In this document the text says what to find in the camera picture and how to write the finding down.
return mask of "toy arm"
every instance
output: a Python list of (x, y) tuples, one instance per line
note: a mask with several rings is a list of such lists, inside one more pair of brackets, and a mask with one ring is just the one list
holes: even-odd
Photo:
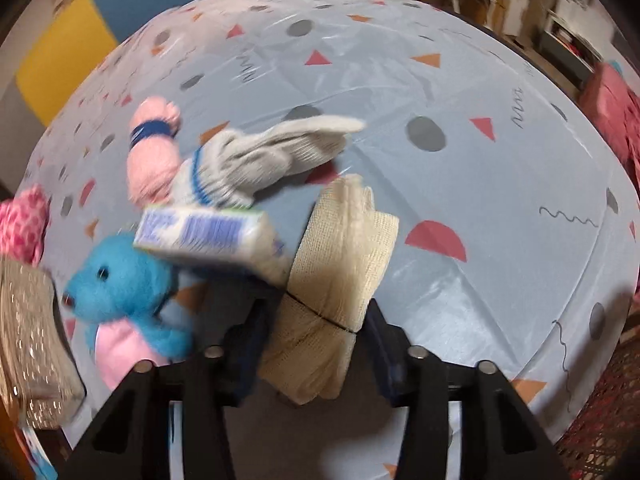
[(95, 338), (98, 334), (98, 324), (92, 323), (84, 330), (84, 341), (86, 342), (89, 354), (95, 356)]
[(186, 357), (191, 350), (191, 333), (169, 327), (155, 317), (132, 319), (149, 346), (168, 359)]

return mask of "black elastic band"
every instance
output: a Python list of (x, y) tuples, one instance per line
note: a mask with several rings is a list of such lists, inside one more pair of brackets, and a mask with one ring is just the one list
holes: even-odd
[(349, 328), (342, 326), (340, 323), (334, 321), (333, 319), (329, 319), (328, 317), (324, 317), (322, 314), (320, 314), (319, 312), (316, 312), (314, 309), (312, 309), (310, 306), (308, 306), (307, 304), (303, 303), (302, 301), (300, 301), (298, 298), (296, 298), (293, 294), (291, 294), (288, 290), (285, 291), (285, 294), (287, 296), (289, 296), (290, 298), (293, 298), (294, 300), (296, 300), (300, 305), (302, 305), (303, 307), (305, 307), (306, 309), (310, 310), (311, 312), (313, 312), (314, 314), (316, 314), (316, 316), (318, 316), (320, 319), (324, 319), (327, 323), (332, 324), (333, 326), (335, 326), (336, 328), (339, 328), (341, 330), (344, 330), (345, 332), (349, 332), (350, 334), (357, 334), (357, 332), (354, 332), (353, 330), (350, 330)]

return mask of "barcode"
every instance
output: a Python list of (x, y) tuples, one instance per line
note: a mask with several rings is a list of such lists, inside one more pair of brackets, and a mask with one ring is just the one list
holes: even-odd
[(182, 244), (195, 249), (235, 251), (242, 229), (238, 218), (189, 216), (182, 230)]

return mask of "dark blue band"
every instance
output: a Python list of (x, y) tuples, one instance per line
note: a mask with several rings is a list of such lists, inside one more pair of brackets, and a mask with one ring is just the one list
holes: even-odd
[(165, 121), (145, 121), (139, 124), (131, 133), (131, 147), (133, 148), (142, 139), (153, 135), (166, 135), (173, 137), (171, 125)]
[(200, 205), (213, 205), (211, 199), (207, 196), (200, 185), (200, 179), (198, 178), (198, 168), (200, 167), (200, 152), (202, 146), (200, 146), (195, 152), (193, 152), (193, 164), (191, 165), (191, 188), (193, 188), (193, 194), (195, 195)]

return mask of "yellow foam mat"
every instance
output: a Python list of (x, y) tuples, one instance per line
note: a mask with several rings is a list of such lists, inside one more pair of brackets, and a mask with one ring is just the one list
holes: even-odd
[(54, 20), (16, 75), (22, 97), (45, 126), (117, 44), (93, 0), (74, 0)]

